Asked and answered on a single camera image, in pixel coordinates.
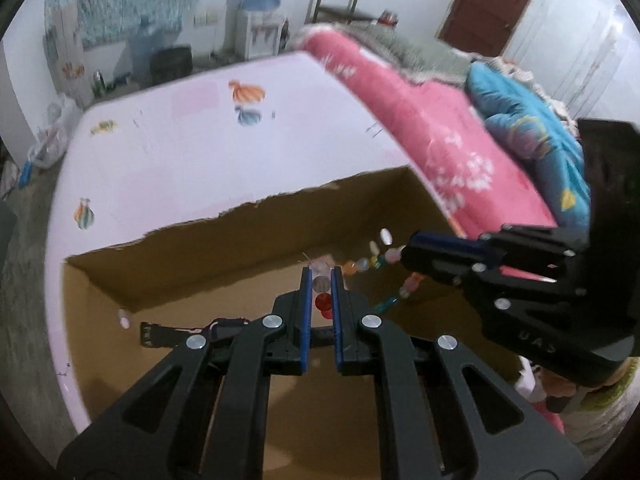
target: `brown door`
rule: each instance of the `brown door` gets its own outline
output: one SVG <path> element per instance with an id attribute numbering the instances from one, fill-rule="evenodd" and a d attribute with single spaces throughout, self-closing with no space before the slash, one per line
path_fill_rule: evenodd
<path id="1" fill-rule="evenodd" d="M 455 0 L 440 39 L 466 52 L 500 56 L 529 0 Z"/>

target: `pink patterned surface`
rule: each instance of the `pink patterned surface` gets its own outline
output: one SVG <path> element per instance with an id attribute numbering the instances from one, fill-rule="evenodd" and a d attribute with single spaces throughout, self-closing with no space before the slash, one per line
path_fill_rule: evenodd
<path id="1" fill-rule="evenodd" d="M 332 30 L 309 35 L 300 48 L 319 59 L 398 140 L 468 237 L 505 223 L 556 225 L 529 177 L 484 129 L 463 91 L 434 81 L 409 84 Z"/>

